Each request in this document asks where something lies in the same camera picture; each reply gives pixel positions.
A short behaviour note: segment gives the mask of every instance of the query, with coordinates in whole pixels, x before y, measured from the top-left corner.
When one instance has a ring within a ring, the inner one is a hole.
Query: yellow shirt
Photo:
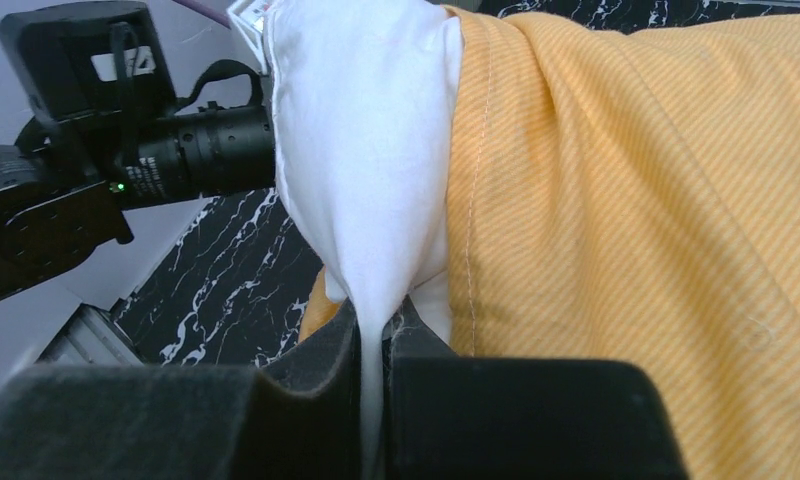
[[[800,15],[450,11],[452,347],[632,362],[695,478],[800,478]],[[301,338],[335,309],[321,276]]]

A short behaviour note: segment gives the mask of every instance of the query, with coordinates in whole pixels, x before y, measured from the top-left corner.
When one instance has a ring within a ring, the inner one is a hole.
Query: marble table
[[[541,11],[632,33],[800,8],[710,0],[483,0],[479,11],[500,17]],[[320,267],[274,190],[217,198],[114,319],[148,362],[263,366],[295,345]]]

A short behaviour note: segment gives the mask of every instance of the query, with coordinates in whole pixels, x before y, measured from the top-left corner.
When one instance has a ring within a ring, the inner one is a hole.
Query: white fabric
[[[449,335],[445,194],[458,19],[424,0],[276,0],[265,22],[276,184],[362,333],[363,476],[375,472],[380,340],[407,293]]]

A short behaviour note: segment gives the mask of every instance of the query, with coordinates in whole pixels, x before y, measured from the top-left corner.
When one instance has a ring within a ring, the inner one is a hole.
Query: stitching
[[[491,78],[492,78],[492,53],[491,53],[491,39],[488,35],[488,29],[485,25],[482,26],[485,33],[485,42],[488,46],[488,91],[485,95],[485,111],[482,119],[482,131],[480,132],[480,141],[477,147],[477,160],[474,167],[474,181],[471,184],[471,198],[468,201],[468,225],[465,231],[465,269],[468,275],[468,304],[471,309],[471,356],[475,357],[477,353],[477,314],[474,308],[473,297],[473,282],[471,280],[471,218],[474,212],[474,197],[477,192],[477,179],[479,178],[480,163],[482,160],[482,146],[485,143],[486,127],[488,127],[488,112],[491,106]]]

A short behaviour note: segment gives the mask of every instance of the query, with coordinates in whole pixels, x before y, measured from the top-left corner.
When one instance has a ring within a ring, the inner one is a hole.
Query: white wall
[[[58,3],[63,2],[5,0],[0,2],[0,19],[10,12]],[[147,3],[178,95],[187,96],[210,63],[233,57],[230,33],[223,27],[169,0]],[[223,11],[230,2],[204,3]],[[241,105],[249,97],[248,85],[246,79],[209,85],[201,101]],[[13,143],[31,116],[23,90],[0,47],[0,144]],[[143,283],[203,204],[194,201],[129,212],[126,216],[134,242],[103,245],[77,269],[0,302],[0,385],[16,366],[37,358],[80,301],[111,308],[118,298]]]

